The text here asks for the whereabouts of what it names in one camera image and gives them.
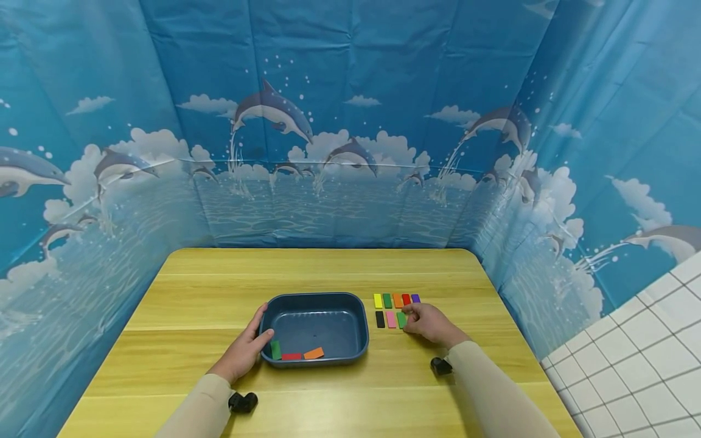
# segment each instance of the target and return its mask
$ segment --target right hand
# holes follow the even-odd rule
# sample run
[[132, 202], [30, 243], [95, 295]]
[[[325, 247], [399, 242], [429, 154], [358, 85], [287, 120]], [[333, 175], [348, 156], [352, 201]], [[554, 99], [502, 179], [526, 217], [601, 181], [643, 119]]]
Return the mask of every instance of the right hand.
[[472, 339], [450, 322], [443, 312], [426, 303], [407, 304], [402, 308], [407, 314], [404, 331], [422, 335], [433, 343], [450, 350], [455, 345]]

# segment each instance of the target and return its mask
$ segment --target table wood grain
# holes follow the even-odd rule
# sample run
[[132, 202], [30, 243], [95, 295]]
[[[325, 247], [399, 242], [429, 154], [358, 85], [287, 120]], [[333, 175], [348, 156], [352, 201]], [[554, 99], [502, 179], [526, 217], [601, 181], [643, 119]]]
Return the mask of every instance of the table wood grain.
[[223, 437], [480, 437], [442, 352], [378, 329], [375, 293], [419, 294], [468, 332], [563, 437], [581, 437], [479, 262], [461, 249], [181, 249], [170, 255], [63, 427], [61, 438], [151, 437], [196, 381], [279, 294], [346, 291], [369, 322], [367, 354], [347, 367], [260, 364], [235, 384], [255, 391], [251, 416]]

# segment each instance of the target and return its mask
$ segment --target blue plastic tray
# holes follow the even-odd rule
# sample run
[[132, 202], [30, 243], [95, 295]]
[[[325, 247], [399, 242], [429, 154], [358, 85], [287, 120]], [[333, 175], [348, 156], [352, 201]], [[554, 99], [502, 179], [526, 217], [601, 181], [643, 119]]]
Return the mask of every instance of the blue plastic tray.
[[348, 292], [278, 295], [268, 302], [259, 334], [270, 328], [283, 354], [303, 355], [317, 347], [324, 350], [319, 359], [273, 360], [268, 344], [261, 355], [276, 368], [350, 364], [365, 353], [369, 343], [365, 307]]

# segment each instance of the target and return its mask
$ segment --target dolphin backdrop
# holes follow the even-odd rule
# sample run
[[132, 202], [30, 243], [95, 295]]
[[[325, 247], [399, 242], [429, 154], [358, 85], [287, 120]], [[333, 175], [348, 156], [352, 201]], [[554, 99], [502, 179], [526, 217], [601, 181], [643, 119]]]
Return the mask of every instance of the dolphin backdrop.
[[696, 0], [0, 6], [2, 437], [181, 247], [466, 248], [538, 358], [701, 249]]

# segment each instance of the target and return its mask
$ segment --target orange block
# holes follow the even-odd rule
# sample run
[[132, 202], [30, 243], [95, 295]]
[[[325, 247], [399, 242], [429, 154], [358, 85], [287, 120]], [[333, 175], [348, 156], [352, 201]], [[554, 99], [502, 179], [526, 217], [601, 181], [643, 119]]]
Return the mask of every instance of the orange block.
[[304, 359], [318, 359], [324, 355], [324, 350], [321, 347], [315, 348], [312, 351], [304, 353]]
[[402, 301], [401, 294], [392, 294], [392, 299], [395, 302], [395, 308], [401, 309], [402, 307], [404, 307], [404, 301]]

